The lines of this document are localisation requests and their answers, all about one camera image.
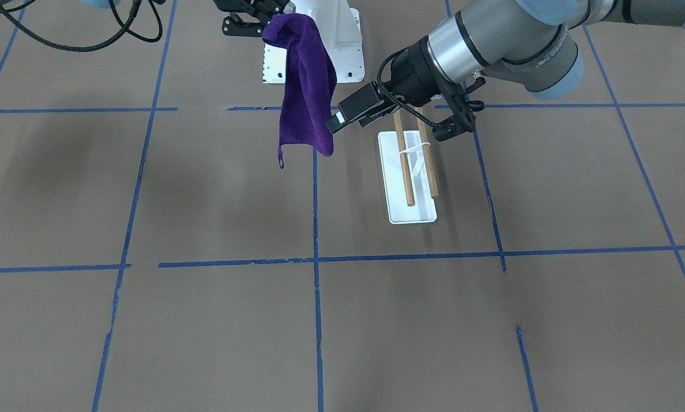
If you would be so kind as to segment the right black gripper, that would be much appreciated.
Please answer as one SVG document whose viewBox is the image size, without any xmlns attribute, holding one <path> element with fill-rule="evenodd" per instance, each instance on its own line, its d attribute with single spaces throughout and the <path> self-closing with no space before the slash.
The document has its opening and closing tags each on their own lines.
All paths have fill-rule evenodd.
<svg viewBox="0 0 685 412">
<path fill-rule="evenodd" d="M 279 15 L 294 13 L 292 1 L 222 1 L 215 0 L 214 5 L 226 13 L 246 15 Z M 228 15 L 223 19 L 222 31 L 230 37 L 261 38 L 268 20 L 259 22 L 244 21 L 239 15 Z"/>
</svg>

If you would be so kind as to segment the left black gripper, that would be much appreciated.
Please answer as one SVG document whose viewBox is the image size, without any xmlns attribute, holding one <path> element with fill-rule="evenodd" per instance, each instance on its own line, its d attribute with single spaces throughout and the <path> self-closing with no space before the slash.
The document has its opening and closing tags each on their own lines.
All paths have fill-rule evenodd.
<svg viewBox="0 0 685 412">
<path fill-rule="evenodd" d="M 390 65 L 388 81 L 372 81 L 337 105 L 337 112 L 326 121 L 330 133 L 339 132 L 355 121 L 365 128 L 397 112 L 400 105 L 386 102 L 382 87 L 416 109 L 424 107 L 439 94 L 435 78 L 442 75 L 430 55 L 428 37 L 389 55 L 379 66 L 379 75 L 382 75 L 387 65 Z"/>
</svg>

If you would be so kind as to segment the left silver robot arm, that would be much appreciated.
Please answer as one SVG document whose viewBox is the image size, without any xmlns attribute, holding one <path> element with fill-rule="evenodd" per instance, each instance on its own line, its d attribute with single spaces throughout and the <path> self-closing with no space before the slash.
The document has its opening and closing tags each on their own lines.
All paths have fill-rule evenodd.
<svg viewBox="0 0 685 412">
<path fill-rule="evenodd" d="M 390 55 L 381 74 L 339 104 L 327 128 L 375 120 L 442 96 L 452 114 L 439 122 L 420 116 L 437 141 L 473 132 L 481 101 L 468 94 L 487 78 L 520 84 L 551 100 L 568 94 L 583 76 L 583 56 L 570 29 L 599 22 L 685 28 L 685 1 L 474 1 L 416 43 Z"/>
</svg>

